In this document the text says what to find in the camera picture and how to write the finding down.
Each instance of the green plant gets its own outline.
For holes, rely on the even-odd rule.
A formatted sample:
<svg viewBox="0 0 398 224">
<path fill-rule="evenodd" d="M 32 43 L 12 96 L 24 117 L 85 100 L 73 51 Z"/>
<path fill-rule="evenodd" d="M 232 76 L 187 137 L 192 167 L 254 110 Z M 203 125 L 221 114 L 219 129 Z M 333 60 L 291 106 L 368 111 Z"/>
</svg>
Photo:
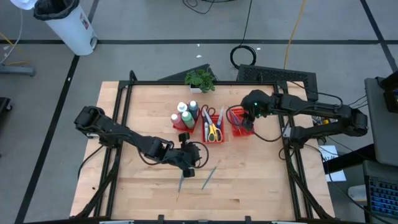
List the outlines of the green plant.
<svg viewBox="0 0 398 224">
<path fill-rule="evenodd" d="M 187 76 L 185 76 L 185 84 L 197 86 L 202 92 L 206 93 L 209 90 L 215 90 L 215 86 L 213 84 L 215 79 L 216 78 L 207 70 L 192 70 L 187 73 Z"/>
</svg>

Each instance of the white trash can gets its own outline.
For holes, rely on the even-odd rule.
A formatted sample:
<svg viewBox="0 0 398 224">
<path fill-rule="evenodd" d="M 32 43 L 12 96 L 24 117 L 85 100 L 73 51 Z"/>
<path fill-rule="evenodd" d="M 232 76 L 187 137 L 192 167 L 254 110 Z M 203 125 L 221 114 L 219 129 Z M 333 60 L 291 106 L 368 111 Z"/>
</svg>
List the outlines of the white trash can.
<svg viewBox="0 0 398 224">
<path fill-rule="evenodd" d="M 34 17 L 47 23 L 75 55 L 93 53 L 98 38 L 79 0 L 38 0 Z"/>
</svg>

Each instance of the trash bag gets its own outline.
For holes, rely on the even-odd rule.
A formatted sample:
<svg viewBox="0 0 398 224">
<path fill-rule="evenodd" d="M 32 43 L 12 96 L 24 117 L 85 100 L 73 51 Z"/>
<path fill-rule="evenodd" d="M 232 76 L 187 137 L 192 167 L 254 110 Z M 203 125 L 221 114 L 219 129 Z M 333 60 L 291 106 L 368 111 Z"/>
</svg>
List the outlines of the trash bag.
<svg viewBox="0 0 398 224">
<path fill-rule="evenodd" d="M 79 5 L 80 0 L 38 0 L 33 16 L 41 21 L 63 19 Z"/>
</svg>

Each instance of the red pencil cup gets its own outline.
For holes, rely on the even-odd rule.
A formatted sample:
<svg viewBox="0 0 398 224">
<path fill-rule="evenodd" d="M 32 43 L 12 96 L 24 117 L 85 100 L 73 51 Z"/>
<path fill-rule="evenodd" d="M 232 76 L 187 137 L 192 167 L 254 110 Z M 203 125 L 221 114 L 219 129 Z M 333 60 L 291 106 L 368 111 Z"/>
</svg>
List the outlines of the red pencil cup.
<svg viewBox="0 0 398 224">
<path fill-rule="evenodd" d="M 244 110 L 242 108 L 237 108 L 237 109 L 231 109 L 231 111 L 236 115 L 236 117 L 239 119 L 239 124 L 242 123 L 243 117 L 241 116 L 244 113 Z M 227 114 L 227 116 L 229 117 L 229 120 L 232 123 L 235 123 L 233 117 L 231 114 Z M 233 125 L 232 126 L 232 135 L 234 137 L 240 137 L 240 136 L 249 136 L 254 134 L 252 131 L 247 131 L 246 128 L 242 127 L 242 126 L 237 126 L 237 125 Z"/>
<path fill-rule="evenodd" d="M 177 130 L 179 130 L 179 131 L 182 131 L 182 132 L 188 132 L 188 133 L 190 133 L 190 134 L 193 134 L 193 132 L 195 131 L 195 127 L 196 127 L 197 124 L 199 123 L 199 118 L 200 118 L 200 117 L 201 117 L 201 116 L 200 116 L 200 109 L 198 109 L 198 119 L 195 120 L 195 126 L 194 126 L 192 129 L 189 129 L 189 128 L 187 128 L 187 127 L 185 127 L 184 129 L 181 129 L 181 128 L 176 127 L 174 124 L 173 124 L 173 128 L 174 128 L 174 129 L 177 129 Z"/>
<path fill-rule="evenodd" d="M 213 122 L 214 125 L 217 124 L 218 117 L 220 117 L 220 116 L 217 115 L 217 114 L 215 114 L 215 115 L 213 115 L 213 116 L 210 117 L 210 119 L 211 119 L 211 121 Z M 214 141 L 214 142 L 205 141 L 205 140 L 206 140 L 206 139 L 205 139 L 205 118 L 203 118 L 202 126 L 201 126 L 201 139 L 202 139 L 202 141 L 203 141 L 204 143 L 210 143 L 210 144 L 211 144 L 211 143 L 222 143 L 222 142 L 224 142 L 224 139 L 225 139 L 225 134 L 224 134 L 224 119 L 221 120 L 221 127 L 220 127 L 220 130 L 221 130 L 221 133 L 222 133 L 222 135 L 223 135 L 223 138 L 222 138 L 221 141 L 219 141 L 219 142 L 218 142 L 218 141 Z"/>
</svg>

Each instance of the potted plant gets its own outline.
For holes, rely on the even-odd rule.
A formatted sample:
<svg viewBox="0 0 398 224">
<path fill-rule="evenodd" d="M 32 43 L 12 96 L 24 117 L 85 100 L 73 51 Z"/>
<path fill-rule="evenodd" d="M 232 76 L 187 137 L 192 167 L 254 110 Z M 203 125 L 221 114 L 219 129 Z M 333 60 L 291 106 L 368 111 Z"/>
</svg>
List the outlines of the potted plant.
<svg viewBox="0 0 398 224">
<path fill-rule="evenodd" d="M 187 76 L 185 76 L 185 84 L 190 85 L 192 93 L 207 93 L 209 90 L 214 91 L 214 80 L 216 80 L 214 75 L 203 69 L 189 71 Z"/>
</svg>

